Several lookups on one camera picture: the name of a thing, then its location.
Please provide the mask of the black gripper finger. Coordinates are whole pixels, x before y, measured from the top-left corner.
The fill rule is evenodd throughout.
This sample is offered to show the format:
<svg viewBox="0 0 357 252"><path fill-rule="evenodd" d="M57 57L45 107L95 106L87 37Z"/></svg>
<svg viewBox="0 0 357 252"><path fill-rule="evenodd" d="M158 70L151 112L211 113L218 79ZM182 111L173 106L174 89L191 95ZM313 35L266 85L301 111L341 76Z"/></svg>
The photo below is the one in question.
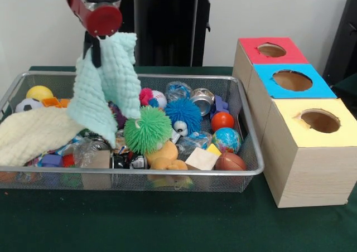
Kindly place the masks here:
<svg viewBox="0 0 357 252"><path fill-rule="evenodd" d="M100 41L98 38L92 38L92 47L91 47L91 57L92 63L96 68L101 67L101 49L100 49Z"/></svg>
<svg viewBox="0 0 357 252"><path fill-rule="evenodd" d="M92 35L89 32L85 32L84 42L83 42L83 54L82 59L85 59L88 51L90 51L92 47Z"/></svg>

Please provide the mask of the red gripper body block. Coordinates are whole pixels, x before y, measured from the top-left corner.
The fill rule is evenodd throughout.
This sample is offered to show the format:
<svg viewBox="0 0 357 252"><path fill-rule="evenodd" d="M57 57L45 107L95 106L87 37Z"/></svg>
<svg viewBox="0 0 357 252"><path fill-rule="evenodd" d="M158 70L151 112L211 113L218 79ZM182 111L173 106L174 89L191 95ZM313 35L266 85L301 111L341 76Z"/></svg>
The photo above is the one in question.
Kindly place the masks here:
<svg viewBox="0 0 357 252"><path fill-rule="evenodd" d="M67 0L73 14L79 19L86 31L94 36L111 36L123 22L120 11L121 0Z"/></svg>

